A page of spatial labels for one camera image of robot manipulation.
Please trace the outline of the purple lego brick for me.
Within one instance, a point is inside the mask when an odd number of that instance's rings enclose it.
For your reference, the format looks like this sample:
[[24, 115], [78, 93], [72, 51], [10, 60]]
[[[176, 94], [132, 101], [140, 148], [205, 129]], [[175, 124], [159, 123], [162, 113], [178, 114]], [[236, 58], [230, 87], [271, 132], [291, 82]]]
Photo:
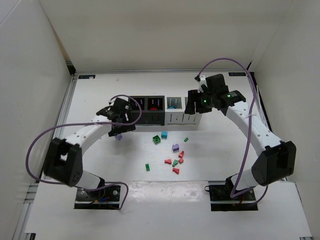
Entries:
[[173, 145], [172, 145], [172, 151], [173, 151], [173, 152], [177, 152], [177, 151], [179, 151], [179, 150], [180, 150], [179, 144], [173, 144]]
[[121, 139], [122, 139], [122, 135], [121, 134], [118, 134], [118, 135], [116, 135], [115, 136], [115, 139], [117, 140], [117, 141], [120, 141]]

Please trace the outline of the green square lego brick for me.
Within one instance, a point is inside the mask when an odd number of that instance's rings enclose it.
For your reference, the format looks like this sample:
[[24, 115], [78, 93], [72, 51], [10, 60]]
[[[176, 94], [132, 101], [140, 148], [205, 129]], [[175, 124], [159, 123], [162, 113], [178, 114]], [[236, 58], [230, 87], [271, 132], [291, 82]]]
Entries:
[[159, 135], [155, 135], [153, 138], [152, 138], [153, 142], [157, 145], [161, 142], [161, 138]]

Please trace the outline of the cyan lego brick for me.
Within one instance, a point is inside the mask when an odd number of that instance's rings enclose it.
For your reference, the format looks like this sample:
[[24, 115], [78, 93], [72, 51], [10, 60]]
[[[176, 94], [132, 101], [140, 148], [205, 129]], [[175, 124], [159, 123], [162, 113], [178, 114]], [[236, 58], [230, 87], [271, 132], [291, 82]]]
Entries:
[[168, 137], [168, 132], [167, 131], [162, 131], [161, 132], [161, 138], [166, 139]]

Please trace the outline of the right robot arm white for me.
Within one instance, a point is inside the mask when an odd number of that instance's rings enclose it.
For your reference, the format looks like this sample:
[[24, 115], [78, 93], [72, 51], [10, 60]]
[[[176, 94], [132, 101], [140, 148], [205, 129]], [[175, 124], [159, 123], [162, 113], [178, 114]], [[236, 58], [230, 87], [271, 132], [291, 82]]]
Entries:
[[222, 74], [199, 75], [198, 89], [188, 91], [185, 114], [209, 113], [217, 109], [246, 136], [246, 147], [253, 147], [257, 160], [251, 168], [241, 165], [238, 173], [225, 180], [230, 196], [235, 198], [256, 186], [266, 187], [294, 173], [296, 145], [284, 142], [253, 115], [253, 107], [238, 91], [230, 91]]

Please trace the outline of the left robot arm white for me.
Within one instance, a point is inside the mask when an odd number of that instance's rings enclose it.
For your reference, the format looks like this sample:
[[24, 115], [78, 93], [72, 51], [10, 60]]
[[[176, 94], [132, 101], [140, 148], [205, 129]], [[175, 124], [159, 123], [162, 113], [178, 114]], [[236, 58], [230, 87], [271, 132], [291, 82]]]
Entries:
[[44, 174], [69, 187], [91, 191], [102, 188], [105, 185], [103, 178], [83, 170], [83, 155], [105, 135], [119, 138], [123, 133], [134, 131], [135, 122], [130, 102], [115, 98], [78, 131], [50, 142], [43, 165]]

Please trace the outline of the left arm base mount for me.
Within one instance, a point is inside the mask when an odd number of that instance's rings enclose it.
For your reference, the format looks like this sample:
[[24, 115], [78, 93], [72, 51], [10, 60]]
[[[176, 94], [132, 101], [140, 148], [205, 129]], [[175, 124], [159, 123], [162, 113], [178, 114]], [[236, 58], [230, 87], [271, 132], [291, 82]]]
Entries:
[[75, 210], [119, 210], [121, 185], [111, 182], [107, 182], [105, 185], [110, 186], [92, 192], [78, 188], [73, 208]]

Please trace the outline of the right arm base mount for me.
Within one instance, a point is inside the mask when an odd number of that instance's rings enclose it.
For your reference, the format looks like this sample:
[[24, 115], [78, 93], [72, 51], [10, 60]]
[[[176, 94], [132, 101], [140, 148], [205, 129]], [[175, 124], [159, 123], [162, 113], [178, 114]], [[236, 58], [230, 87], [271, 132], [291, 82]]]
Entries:
[[244, 212], [258, 211], [254, 190], [231, 198], [223, 181], [209, 181], [204, 186], [204, 191], [209, 193], [210, 210], [212, 212]]

